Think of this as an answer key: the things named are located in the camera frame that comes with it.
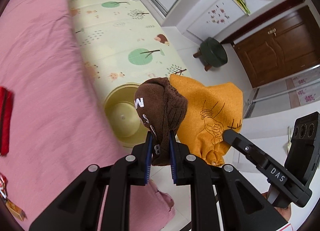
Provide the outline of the right hand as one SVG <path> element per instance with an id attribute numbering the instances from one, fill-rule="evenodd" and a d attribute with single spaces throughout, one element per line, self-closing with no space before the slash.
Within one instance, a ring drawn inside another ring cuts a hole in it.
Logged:
<path id="1" fill-rule="evenodd" d="M 291 204 L 287 208 L 274 207 L 275 210 L 287 221 L 289 222 L 292 214 Z"/>

